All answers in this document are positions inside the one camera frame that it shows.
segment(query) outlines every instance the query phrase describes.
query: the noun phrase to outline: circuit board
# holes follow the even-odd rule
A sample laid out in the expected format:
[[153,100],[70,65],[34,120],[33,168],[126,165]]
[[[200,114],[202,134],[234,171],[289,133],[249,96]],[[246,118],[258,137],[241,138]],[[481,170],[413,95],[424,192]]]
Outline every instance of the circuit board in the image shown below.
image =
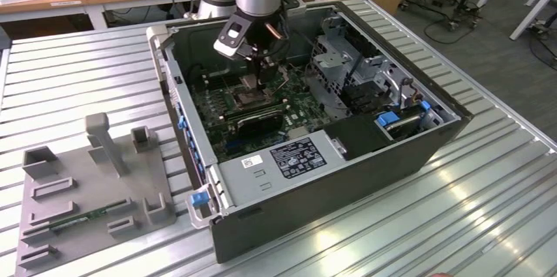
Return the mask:
[[[194,103],[221,162],[297,138],[294,134],[302,136],[321,130],[332,122],[309,91],[305,70],[305,66],[281,66],[276,78],[256,95],[246,94],[249,88],[240,76],[213,78],[194,86]],[[241,137],[240,124],[260,115],[281,117],[274,121],[281,128],[262,128],[257,135]]]

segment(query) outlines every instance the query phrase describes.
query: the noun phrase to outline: gray carpet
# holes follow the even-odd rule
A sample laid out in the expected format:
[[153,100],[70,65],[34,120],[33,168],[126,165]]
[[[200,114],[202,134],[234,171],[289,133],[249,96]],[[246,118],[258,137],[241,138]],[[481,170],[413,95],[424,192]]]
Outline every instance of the gray carpet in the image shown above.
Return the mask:
[[[510,39],[516,26],[530,12],[524,6],[528,0],[491,0],[483,8],[479,27],[460,42],[440,44],[424,34],[424,28],[443,16],[419,7],[399,11],[396,18],[480,84],[554,138],[557,140],[557,71],[552,70],[531,53],[531,33],[526,32],[518,41]],[[548,7],[540,14],[547,19],[556,9]],[[431,35],[441,41],[452,41],[467,31],[460,28],[451,33],[441,26],[433,26]],[[548,44],[557,52],[557,33]],[[551,54],[542,45],[534,44],[536,54],[551,61]]]

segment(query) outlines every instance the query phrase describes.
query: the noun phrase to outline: electronic equipment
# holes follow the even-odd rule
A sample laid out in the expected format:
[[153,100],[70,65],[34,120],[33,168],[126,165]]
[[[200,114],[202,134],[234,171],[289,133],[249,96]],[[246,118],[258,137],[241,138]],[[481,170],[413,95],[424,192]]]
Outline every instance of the electronic equipment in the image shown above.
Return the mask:
[[290,46],[266,57],[264,85],[213,48],[226,19],[149,30],[196,188],[189,213],[220,263],[417,172],[472,120],[343,3],[285,15]]

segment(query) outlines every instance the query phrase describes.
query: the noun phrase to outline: aluminum slotted table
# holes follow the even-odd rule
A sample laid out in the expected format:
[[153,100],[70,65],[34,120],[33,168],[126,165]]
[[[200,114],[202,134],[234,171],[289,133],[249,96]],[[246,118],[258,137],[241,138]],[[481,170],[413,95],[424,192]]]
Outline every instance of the aluminum slotted table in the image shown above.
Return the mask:
[[0,66],[0,276],[17,264],[23,150],[85,146],[82,117],[111,135],[158,131],[180,220],[42,276],[554,276],[555,142],[371,1],[344,1],[476,114],[424,169],[225,264],[192,227],[192,189],[146,41],[146,26],[14,43]]

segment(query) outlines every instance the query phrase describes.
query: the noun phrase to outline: white label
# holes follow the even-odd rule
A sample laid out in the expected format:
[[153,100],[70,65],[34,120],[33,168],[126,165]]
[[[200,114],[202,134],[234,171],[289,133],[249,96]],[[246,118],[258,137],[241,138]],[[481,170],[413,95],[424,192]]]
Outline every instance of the white label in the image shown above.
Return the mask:
[[245,158],[242,160],[244,168],[250,168],[252,166],[256,166],[256,165],[258,165],[261,163],[264,163],[264,159],[261,158],[260,155],[256,155],[256,156],[253,156],[250,158]]
[[51,6],[59,7],[61,5],[81,5],[81,4],[82,4],[82,1],[75,0],[75,1],[65,1],[65,2],[53,2]]

